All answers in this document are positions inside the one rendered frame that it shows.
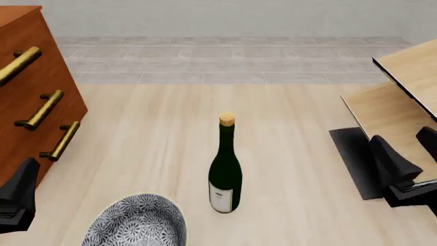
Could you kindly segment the dark green wine bottle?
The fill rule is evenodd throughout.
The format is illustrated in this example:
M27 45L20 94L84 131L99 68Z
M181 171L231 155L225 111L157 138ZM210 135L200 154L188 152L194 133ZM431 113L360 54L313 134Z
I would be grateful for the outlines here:
M235 115L219 115L218 152L208 172L211 207L218 213L231 213L240 203L242 169L234 151Z

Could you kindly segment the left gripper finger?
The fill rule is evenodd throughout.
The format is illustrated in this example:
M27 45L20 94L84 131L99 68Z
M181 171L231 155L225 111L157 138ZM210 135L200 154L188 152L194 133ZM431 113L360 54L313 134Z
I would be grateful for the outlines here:
M36 182L40 164L32 157L25 159L0 187L0 209L34 209Z

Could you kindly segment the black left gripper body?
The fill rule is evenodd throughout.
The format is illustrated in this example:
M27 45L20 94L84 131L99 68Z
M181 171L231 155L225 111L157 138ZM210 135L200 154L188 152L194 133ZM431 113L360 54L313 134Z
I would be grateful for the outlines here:
M0 232L27 231L35 217L36 205L34 200L14 204L0 200Z

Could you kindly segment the wooden cabinet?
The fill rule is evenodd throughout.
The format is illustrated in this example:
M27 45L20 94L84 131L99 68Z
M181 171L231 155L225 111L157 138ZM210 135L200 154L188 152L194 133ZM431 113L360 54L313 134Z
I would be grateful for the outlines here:
M64 134L59 127L81 122L85 102L38 5L0 5L0 69L14 60L15 51L38 47L42 55L0 87L0 186L27 158L40 164L43 178L54 163L39 157L50 152ZM64 92L64 97L35 131L14 126L28 120L46 101L41 94Z

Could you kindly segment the blue patterned bowl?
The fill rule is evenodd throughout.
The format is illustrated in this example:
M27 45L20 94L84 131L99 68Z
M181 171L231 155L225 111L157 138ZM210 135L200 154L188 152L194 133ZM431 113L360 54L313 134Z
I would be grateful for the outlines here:
M171 200L157 194L134 194L102 211L81 246L188 246L187 225Z

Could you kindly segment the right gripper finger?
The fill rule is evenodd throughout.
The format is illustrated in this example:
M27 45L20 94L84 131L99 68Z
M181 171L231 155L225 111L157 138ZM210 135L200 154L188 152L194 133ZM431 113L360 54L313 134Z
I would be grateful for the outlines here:
M424 126L416 134L416 138L435 162L437 162L437 131L429 126Z
M376 161L382 186L413 186L422 169L397 153L381 136L374 135L369 147Z

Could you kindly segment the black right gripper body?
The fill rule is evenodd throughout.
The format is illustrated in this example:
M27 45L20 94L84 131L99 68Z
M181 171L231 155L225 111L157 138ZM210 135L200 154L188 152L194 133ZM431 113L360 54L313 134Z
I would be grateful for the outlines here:
M383 198L391 208L399 206L428 206L437 217L437 180L420 182L409 187L388 186Z

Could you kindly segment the pale wood wine rack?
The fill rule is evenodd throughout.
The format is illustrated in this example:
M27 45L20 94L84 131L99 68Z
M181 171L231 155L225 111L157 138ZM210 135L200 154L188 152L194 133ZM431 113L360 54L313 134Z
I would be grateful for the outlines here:
M351 178L364 200L384 199L369 141L379 135L422 173L414 183L437 180L437 162L419 143L424 127L437 131L437 39L372 60L388 78L386 83L342 94L356 120L354 128L331 130Z

